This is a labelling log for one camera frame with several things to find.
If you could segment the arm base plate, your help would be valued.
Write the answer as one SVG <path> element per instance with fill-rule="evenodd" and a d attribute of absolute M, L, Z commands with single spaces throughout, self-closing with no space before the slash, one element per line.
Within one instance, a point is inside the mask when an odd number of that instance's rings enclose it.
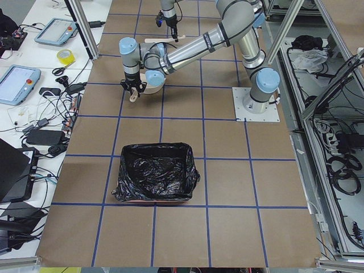
<path fill-rule="evenodd" d="M 232 87 L 235 120 L 238 122 L 280 122 L 274 96 L 268 102 L 256 102 L 250 97 L 251 88 Z"/>

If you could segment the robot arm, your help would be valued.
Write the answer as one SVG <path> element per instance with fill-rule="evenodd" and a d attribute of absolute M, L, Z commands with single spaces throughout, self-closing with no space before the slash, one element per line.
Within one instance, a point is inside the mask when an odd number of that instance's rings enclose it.
<path fill-rule="evenodd" d="M 178 31 L 177 31 L 177 14 L 175 10 L 175 4 L 178 1 L 175 0 L 161 0 L 161 9 L 155 18 L 157 27 L 161 27 L 163 22 L 166 22 L 167 26 L 171 29 L 171 36 L 175 42 L 179 41 Z"/>
<path fill-rule="evenodd" d="M 280 83 L 278 72 L 267 66 L 266 54 L 259 45 L 255 28 L 260 14 L 253 1 L 216 1 L 221 20 L 215 28 L 191 42 L 177 47 L 170 42 L 138 43 L 125 37 L 119 52 L 125 77 L 120 85 L 135 101 L 148 85 L 163 86 L 166 76 L 221 48 L 237 46 L 251 83 L 243 97 L 244 108 L 253 114 L 264 113 Z"/>

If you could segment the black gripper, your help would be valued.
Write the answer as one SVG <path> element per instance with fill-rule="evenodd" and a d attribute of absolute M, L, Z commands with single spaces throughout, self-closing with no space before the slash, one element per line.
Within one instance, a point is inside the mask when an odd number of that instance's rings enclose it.
<path fill-rule="evenodd" d="M 136 91 L 136 97 L 140 97 L 142 93 L 144 93 L 147 83 L 141 80 L 140 72 L 137 73 L 127 73 L 125 72 L 125 79 L 121 80 L 120 84 L 123 87 L 124 91 L 128 91 L 132 96 L 134 91 Z"/>
<path fill-rule="evenodd" d="M 178 19 L 175 10 L 160 10 L 155 18 L 157 27 L 161 27 L 163 22 L 171 29 L 172 38 L 178 37 L 177 24 Z"/>

